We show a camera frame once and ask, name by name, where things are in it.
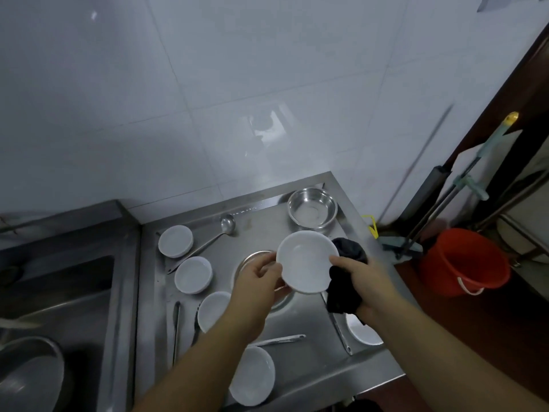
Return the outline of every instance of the white dish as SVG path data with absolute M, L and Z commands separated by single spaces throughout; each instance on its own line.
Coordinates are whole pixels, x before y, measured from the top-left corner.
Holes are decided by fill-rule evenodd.
M 338 256 L 338 249 L 328 237 L 316 231 L 298 231 L 282 240 L 276 261 L 282 264 L 282 278 L 288 286 L 312 294 L 328 289 L 330 255 Z
M 217 320 L 223 315 L 227 305 L 229 305 L 230 293 L 229 292 L 213 292 L 204 298 L 198 308 L 198 325 L 202 332 L 208 332 L 208 330 L 214 326 Z
M 369 346 L 379 346 L 383 344 L 383 340 L 374 329 L 368 325 L 362 325 L 360 320 L 353 314 L 345 314 L 345 320 L 347 321 L 347 327 L 353 334 L 353 337 L 360 341 L 362 344 Z
M 184 225 L 175 225 L 162 233 L 158 240 L 158 249 L 169 258 L 176 259 L 193 247 L 193 232 Z
M 175 270 L 175 287 L 188 295 L 195 295 L 208 287 L 214 272 L 209 261 L 200 256 L 189 257 Z
M 264 402 L 275 386 L 275 364 L 263 348 L 249 346 L 244 350 L 229 391 L 244 406 Z

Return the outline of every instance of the floor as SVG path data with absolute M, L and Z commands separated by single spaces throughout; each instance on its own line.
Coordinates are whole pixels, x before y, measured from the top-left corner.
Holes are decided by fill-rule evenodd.
M 397 270 L 422 309 L 483 358 L 549 402 L 549 303 L 517 275 L 479 297 L 444 298 L 427 289 L 412 262 Z M 405 376 L 359 396 L 384 412 L 431 409 Z

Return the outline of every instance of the person's left hand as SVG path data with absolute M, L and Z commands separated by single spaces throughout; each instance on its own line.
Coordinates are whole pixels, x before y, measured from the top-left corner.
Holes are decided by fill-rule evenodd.
M 231 326 L 243 333 L 248 343 L 258 338 L 263 331 L 265 318 L 272 305 L 292 291 L 282 280 L 280 263 L 264 268 L 275 260 L 276 252 L 273 252 L 246 264 L 238 275 L 229 305 L 223 314 Z

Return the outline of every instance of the person's right hand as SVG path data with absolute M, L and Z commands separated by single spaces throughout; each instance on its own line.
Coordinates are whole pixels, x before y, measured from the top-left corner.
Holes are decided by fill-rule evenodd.
M 330 262 L 351 273 L 353 287 L 362 298 L 356 315 L 362 322 L 375 328 L 379 314 L 400 299 L 383 265 L 374 259 L 365 264 L 339 256 L 330 256 Z

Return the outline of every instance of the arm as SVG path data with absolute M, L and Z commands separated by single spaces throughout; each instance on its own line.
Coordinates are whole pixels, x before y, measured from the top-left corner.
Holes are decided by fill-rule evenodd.
M 547 411 L 549 405 L 478 356 L 395 290 L 375 261 L 343 257 L 363 303 L 357 316 L 379 333 L 435 411 Z
M 240 273 L 229 306 L 216 324 L 136 405 L 134 412 L 216 411 L 221 408 L 246 346 L 263 330 L 272 304 L 290 289 L 281 283 L 276 253 L 258 257 Z

